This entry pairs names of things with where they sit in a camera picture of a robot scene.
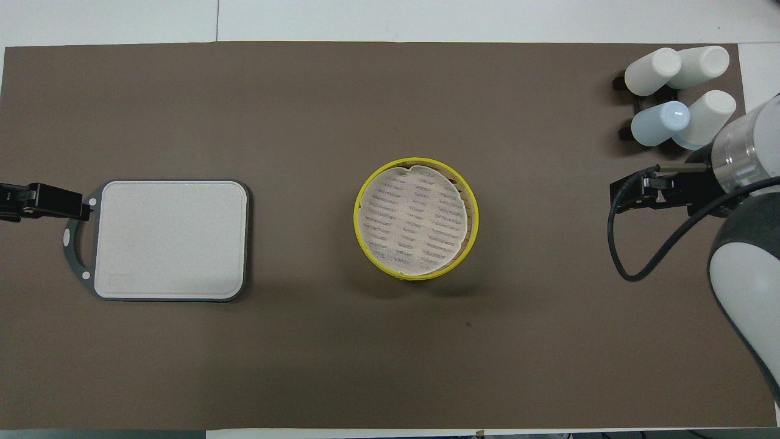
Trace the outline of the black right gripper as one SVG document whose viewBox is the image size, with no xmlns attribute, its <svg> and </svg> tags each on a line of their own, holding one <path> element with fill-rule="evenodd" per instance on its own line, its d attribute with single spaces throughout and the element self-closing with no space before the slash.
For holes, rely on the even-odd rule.
<svg viewBox="0 0 780 439">
<path fill-rule="evenodd" d="M 707 162 L 659 166 L 655 171 L 629 175 L 611 183 L 611 208 L 627 210 L 685 207 L 689 216 L 725 195 L 713 167 Z"/>
</svg>

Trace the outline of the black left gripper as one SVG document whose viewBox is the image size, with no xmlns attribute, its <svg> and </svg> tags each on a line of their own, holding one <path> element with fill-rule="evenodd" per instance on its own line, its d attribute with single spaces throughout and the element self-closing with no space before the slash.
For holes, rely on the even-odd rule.
<svg viewBox="0 0 780 439">
<path fill-rule="evenodd" d="M 92 207 L 83 195 L 39 182 L 28 185 L 1 184 L 1 220 L 20 223 L 25 218 L 67 218 L 87 222 Z"/>
</svg>

